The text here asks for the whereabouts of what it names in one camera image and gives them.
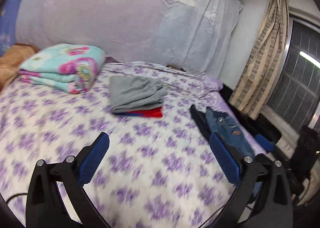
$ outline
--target floral bedsheet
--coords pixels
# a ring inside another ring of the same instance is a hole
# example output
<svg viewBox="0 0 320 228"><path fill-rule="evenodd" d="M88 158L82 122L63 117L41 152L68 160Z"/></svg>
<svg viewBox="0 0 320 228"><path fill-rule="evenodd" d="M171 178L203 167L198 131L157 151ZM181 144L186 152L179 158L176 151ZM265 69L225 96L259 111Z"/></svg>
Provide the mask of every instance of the floral bedsheet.
<svg viewBox="0 0 320 228"><path fill-rule="evenodd" d="M169 94L162 119L111 114L111 75L159 77ZM210 106L231 114L217 92L221 83L206 75L144 62L105 64L92 89L73 95L15 80L0 96L0 193L27 192L38 159L61 162L91 144L101 131L110 148L88 196L114 228L198 227L229 199L226 180L189 108ZM244 130L256 153L262 148ZM79 220L62 183L70 216ZM26 197L10 203L25 224Z"/></svg>

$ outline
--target metal window frame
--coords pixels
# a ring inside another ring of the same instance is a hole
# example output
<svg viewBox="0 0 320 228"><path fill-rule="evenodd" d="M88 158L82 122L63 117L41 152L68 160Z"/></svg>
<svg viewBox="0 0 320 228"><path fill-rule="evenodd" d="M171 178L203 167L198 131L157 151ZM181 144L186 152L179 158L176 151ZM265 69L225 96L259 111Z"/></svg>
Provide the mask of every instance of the metal window frame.
<svg viewBox="0 0 320 228"><path fill-rule="evenodd" d="M296 17L293 17L292 15L289 15L287 42L285 44L285 48L284 48L281 64L279 66L279 70L278 70L278 72L276 74L275 81L273 82L273 85L271 87L270 93L268 95L268 99L266 101L266 106L268 106L267 103L268 103L273 91L275 90L276 85L279 82L281 73L282 73L282 71L284 69L284 63L285 63L285 61L287 59L288 52L289 52L289 47L290 47L290 43L291 43L293 21L295 21L297 23L301 23L302 25L304 25L304 26L306 26L306 27L308 27L308 28L310 28L310 29L312 29L315 32L320 34L320 28L319 27L317 27L317 26L313 25L312 23L309 23L309 22L307 22L305 20L302 20L300 18L296 18ZM319 117L320 117L320 100L319 100L318 105L316 107L316 110L314 111L313 116L312 116L312 118L311 118L311 120L310 120L310 122L308 124L308 127L313 129L314 126L316 125L316 122L318 121Z"/></svg>

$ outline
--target white wall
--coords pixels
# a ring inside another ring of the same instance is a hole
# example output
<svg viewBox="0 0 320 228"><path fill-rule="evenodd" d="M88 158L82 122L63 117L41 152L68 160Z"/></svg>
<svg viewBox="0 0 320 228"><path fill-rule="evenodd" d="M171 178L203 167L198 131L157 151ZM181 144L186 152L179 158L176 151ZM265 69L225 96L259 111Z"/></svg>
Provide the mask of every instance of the white wall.
<svg viewBox="0 0 320 228"><path fill-rule="evenodd" d="M238 83L257 39L268 0L243 0L243 9L234 28L225 63L219 78L231 89ZM320 11L313 0L288 0L289 10L294 8L320 20Z"/></svg>
<svg viewBox="0 0 320 228"><path fill-rule="evenodd" d="M231 34L229 49L219 78L231 89L238 83L255 43L268 0L242 0L239 21Z"/></svg>

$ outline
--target red folded garment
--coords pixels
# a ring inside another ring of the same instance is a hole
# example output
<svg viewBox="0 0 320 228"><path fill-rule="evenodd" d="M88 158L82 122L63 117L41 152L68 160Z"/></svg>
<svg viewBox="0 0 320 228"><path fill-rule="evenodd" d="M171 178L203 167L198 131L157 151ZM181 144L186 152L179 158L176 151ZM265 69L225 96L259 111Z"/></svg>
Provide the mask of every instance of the red folded garment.
<svg viewBox="0 0 320 228"><path fill-rule="evenodd" d="M162 107L157 107L151 110L142 110L142 111L131 111L122 113L119 115L129 115L129 116L143 116L143 117L153 117L153 118L162 118Z"/></svg>

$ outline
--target black cable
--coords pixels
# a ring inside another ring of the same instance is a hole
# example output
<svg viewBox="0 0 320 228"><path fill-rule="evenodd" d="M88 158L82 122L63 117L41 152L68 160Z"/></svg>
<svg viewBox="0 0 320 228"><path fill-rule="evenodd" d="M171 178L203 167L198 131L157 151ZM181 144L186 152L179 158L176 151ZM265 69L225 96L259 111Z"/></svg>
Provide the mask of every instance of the black cable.
<svg viewBox="0 0 320 228"><path fill-rule="evenodd" d="M213 213L213 215L212 216L214 216L219 210L221 210L221 208L223 208L225 205L223 205L223 206L221 206L217 211L215 211L214 213ZM198 228L201 228L207 221L209 221L211 218L212 218L212 216L210 216L208 219L206 219L206 221L203 223L203 224L201 224Z"/></svg>
<svg viewBox="0 0 320 228"><path fill-rule="evenodd" d="M28 195L28 193L19 193L19 194L15 194L13 196L10 196L9 199L6 201L6 203L9 204L12 199L14 199L17 196L21 196L21 195Z"/></svg>
<svg viewBox="0 0 320 228"><path fill-rule="evenodd" d="M307 189L306 189L305 193L303 194L303 196L301 197L301 199L299 200L299 202L301 202L302 199L304 199L305 195L308 193L308 190L309 190L309 188L310 188L310 183L311 183L311 181L309 180L309 184L308 184L308 186L307 186Z"/></svg>

